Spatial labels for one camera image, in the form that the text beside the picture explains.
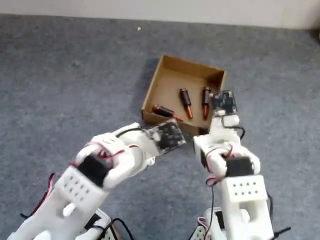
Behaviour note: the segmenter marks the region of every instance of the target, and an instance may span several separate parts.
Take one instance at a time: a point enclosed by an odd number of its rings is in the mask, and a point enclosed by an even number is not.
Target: cylindrical object
[[[202,115],[203,119],[208,118],[209,114],[209,97],[210,97],[211,89],[205,86],[202,90]]]
[[[184,121],[184,119],[182,117],[175,115],[175,112],[172,111],[171,109],[166,108],[164,106],[159,106],[158,104],[156,104],[152,107],[152,111],[155,114],[158,114],[158,115],[161,115],[161,116],[164,116],[167,118],[175,118],[180,122]]]
[[[192,110],[191,110],[191,101],[188,94],[188,90],[185,88],[180,89],[180,99],[182,101],[183,107],[188,115],[189,119],[193,118]]]

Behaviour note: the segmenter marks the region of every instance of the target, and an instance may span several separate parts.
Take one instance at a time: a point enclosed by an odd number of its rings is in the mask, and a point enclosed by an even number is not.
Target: white wall
[[[320,0],[0,0],[0,13],[320,27]]]

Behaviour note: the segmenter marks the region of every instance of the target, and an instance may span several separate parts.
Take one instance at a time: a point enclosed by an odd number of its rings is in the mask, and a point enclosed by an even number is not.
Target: black circuit board
[[[234,93],[230,90],[220,91],[212,97],[213,115],[215,117],[237,114]]]
[[[186,143],[175,119],[169,119],[146,131],[155,142],[161,155],[166,154]]]

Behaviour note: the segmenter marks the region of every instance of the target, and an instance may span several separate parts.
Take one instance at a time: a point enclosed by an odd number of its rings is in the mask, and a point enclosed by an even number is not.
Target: white robotic arm
[[[238,115],[224,117],[226,126],[238,125]],[[214,174],[222,192],[222,214],[225,229],[222,230],[217,216],[211,209],[204,213],[207,236],[211,240],[269,240],[273,229],[267,206],[264,178],[259,175],[259,158],[241,145],[234,129],[225,128],[222,117],[214,117],[207,135],[195,136],[194,149],[197,158],[209,173]],[[228,175],[228,161],[239,157],[250,160],[252,175]]]
[[[74,240],[104,202],[111,189],[184,144],[174,119],[144,130],[137,123],[97,135],[76,155],[37,211],[8,240]],[[86,236],[96,240],[101,229]]]

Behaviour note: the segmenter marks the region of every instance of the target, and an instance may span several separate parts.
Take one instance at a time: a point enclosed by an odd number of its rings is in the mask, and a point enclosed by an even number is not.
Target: open cardboard box
[[[213,113],[210,110],[207,120],[203,119],[202,90],[210,87],[211,92],[219,92],[223,88],[225,75],[223,69],[173,56],[162,56],[142,106],[142,119],[152,124],[166,121],[167,117],[152,112],[153,105],[158,104],[184,118],[184,122],[178,121],[182,131],[193,136],[208,132]],[[188,90],[193,119],[188,119],[180,100],[181,88]]]

